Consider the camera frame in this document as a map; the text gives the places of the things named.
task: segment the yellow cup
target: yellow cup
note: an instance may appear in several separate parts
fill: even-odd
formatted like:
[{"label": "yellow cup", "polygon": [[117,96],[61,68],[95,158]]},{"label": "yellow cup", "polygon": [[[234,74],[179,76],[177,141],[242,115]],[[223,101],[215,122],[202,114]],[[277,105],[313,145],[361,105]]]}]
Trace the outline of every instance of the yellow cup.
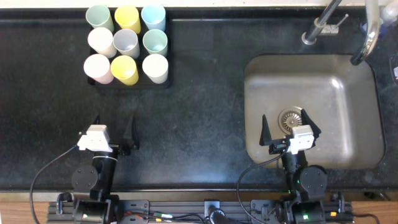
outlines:
[{"label": "yellow cup", "polygon": [[122,29],[131,29],[136,34],[141,32],[141,23],[139,22],[139,13],[134,6],[119,7],[114,13],[114,19]]},{"label": "yellow cup", "polygon": [[138,82],[137,65],[129,56],[118,56],[111,64],[111,72],[114,77],[125,85],[134,85]]}]

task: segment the white wall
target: white wall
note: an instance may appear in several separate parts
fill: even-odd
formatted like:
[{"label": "white wall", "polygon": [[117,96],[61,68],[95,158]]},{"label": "white wall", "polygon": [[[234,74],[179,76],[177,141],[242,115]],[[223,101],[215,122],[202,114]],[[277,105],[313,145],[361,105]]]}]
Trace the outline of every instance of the white wall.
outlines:
[{"label": "white wall", "polygon": [[[326,6],[331,0],[0,0],[0,8],[40,7],[90,7],[104,4],[108,7],[162,4],[169,7],[219,7],[219,6]],[[385,6],[391,0],[379,0]],[[340,6],[363,6],[364,0],[343,0]]]}]

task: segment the white cup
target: white cup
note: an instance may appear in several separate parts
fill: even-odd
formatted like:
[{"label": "white cup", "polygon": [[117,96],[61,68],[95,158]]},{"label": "white cup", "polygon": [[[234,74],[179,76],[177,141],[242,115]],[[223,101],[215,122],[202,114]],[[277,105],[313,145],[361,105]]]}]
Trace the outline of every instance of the white cup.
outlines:
[{"label": "white cup", "polygon": [[91,6],[86,11],[86,20],[94,28],[105,27],[113,32],[111,12],[106,6]]},{"label": "white cup", "polygon": [[141,11],[141,17],[148,29],[166,30],[166,10],[163,6],[145,6]]},{"label": "white cup", "polygon": [[144,73],[156,84],[167,80],[169,75],[169,63],[167,59],[159,54],[146,57],[142,63]]},{"label": "white cup", "polygon": [[139,56],[138,36],[131,29],[117,31],[113,37],[113,45],[122,55],[132,58]]},{"label": "white cup", "polygon": [[83,66],[85,73],[102,84],[108,84],[113,80],[109,59],[101,54],[89,56]]},{"label": "white cup", "polygon": [[88,34],[87,41],[90,47],[99,54],[105,55],[107,58],[111,58],[116,55],[117,51],[113,45],[113,34],[105,27],[93,29]]},{"label": "white cup", "polygon": [[150,54],[167,56],[167,36],[163,31],[155,29],[146,32],[142,43]]}]

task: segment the sink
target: sink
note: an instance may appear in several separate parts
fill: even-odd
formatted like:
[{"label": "sink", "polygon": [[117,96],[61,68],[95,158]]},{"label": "sink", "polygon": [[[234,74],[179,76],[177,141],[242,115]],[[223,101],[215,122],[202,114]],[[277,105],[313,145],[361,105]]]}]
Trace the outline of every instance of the sink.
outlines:
[{"label": "sink", "polygon": [[[350,55],[264,55],[244,72],[246,150],[256,163],[275,157],[259,145],[262,115],[273,139],[301,125],[300,108],[322,130],[305,152],[309,164],[328,169],[370,169],[384,155],[371,67]],[[269,165],[276,167],[276,162]]]}]

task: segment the faucet base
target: faucet base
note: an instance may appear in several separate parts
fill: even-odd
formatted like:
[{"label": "faucet base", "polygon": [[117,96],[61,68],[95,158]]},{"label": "faucet base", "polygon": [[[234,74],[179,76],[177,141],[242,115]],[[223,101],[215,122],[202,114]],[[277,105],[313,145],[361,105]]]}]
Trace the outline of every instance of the faucet base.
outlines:
[{"label": "faucet base", "polygon": [[305,34],[306,34],[306,33],[307,33],[307,32],[304,32],[303,35],[301,36],[301,40],[303,41],[303,43],[304,43],[304,44],[307,44],[307,45],[313,45],[313,44],[315,44],[315,42],[317,41],[317,39],[315,38],[315,40],[313,40],[313,41],[307,40],[307,39],[305,38]]}]

